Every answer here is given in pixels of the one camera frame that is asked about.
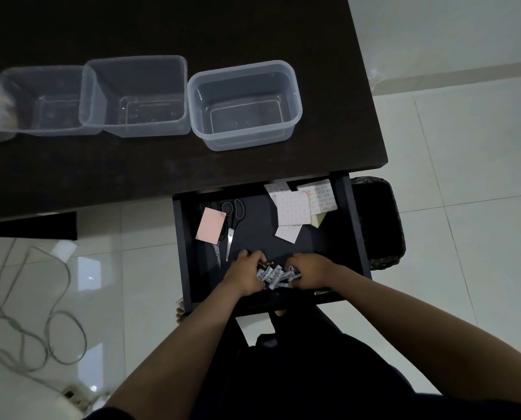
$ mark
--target pile of batteries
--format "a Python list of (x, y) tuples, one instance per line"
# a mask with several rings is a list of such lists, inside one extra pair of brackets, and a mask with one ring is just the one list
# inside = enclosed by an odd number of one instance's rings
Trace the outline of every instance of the pile of batteries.
[(301, 277), (301, 273), (297, 268), (289, 267), (287, 271), (280, 265), (272, 267), (272, 261), (259, 262), (257, 270), (258, 280), (266, 283), (266, 288), (274, 290), (277, 287), (290, 287), (290, 282)]

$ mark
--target person's left hand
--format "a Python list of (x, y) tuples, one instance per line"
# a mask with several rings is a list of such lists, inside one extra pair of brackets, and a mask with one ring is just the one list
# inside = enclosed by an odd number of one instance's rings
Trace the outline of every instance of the person's left hand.
[(249, 296), (264, 289), (264, 282), (257, 279), (260, 260), (266, 262), (266, 256), (260, 250), (249, 256), (249, 251), (243, 249), (227, 270), (222, 283), (236, 289), (240, 296)]

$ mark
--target person's left arm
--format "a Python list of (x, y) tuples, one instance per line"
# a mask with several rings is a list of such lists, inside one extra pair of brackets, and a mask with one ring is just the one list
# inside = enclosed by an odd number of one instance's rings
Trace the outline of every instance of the person's left arm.
[(241, 251), (223, 281), (128, 376), (110, 397), (115, 407), (136, 420), (188, 418), (223, 329), (242, 296), (264, 289), (257, 279), (261, 251)]

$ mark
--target person's right arm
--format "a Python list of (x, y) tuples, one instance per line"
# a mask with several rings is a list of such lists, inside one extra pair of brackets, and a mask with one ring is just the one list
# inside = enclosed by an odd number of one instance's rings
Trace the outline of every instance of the person's right arm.
[(521, 353), (480, 328), (316, 254), (296, 254), (292, 287), (347, 299), (444, 395), (521, 403)]

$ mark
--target forearm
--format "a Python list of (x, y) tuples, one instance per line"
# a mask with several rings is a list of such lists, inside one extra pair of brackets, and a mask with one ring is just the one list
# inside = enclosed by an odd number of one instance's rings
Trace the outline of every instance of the forearm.
[(444, 394), (521, 402), (521, 353), (432, 305), (337, 266), (329, 287)]
[(137, 420), (187, 418), (239, 293), (222, 282), (124, 381), (108, 406)]

